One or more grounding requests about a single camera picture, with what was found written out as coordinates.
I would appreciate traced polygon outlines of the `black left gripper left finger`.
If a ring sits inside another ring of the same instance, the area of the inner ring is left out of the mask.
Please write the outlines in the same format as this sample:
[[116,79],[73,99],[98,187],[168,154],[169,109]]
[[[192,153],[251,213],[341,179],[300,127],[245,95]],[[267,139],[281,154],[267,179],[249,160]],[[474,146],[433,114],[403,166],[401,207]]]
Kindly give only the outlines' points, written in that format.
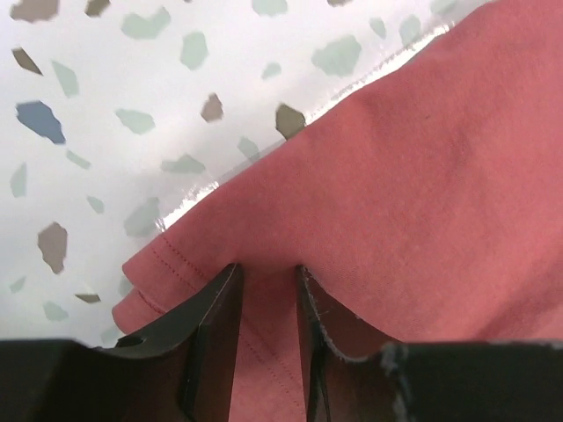
[[70,339],[1,343],[3,421],[226,421],[244,274],[196,295],[112,348]]

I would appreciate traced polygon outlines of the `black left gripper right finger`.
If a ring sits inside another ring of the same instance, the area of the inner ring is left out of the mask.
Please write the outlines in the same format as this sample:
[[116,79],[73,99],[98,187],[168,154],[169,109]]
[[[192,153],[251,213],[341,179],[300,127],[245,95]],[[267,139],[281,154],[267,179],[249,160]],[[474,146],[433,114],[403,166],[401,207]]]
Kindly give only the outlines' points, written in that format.
[[402,343],[296,270],[309,421],[559,421],[556,340]]

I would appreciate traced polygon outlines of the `salmon pink t shirt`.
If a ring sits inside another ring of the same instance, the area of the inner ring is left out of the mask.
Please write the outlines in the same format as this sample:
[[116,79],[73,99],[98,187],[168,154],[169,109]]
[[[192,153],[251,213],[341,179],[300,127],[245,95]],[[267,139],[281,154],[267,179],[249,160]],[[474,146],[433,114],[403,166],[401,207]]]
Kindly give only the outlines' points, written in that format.
[[233,421],[305,418],[295,269],[402,341],[562,335],[562,4],[479,7],[123,267],[131,333],[245,270]]

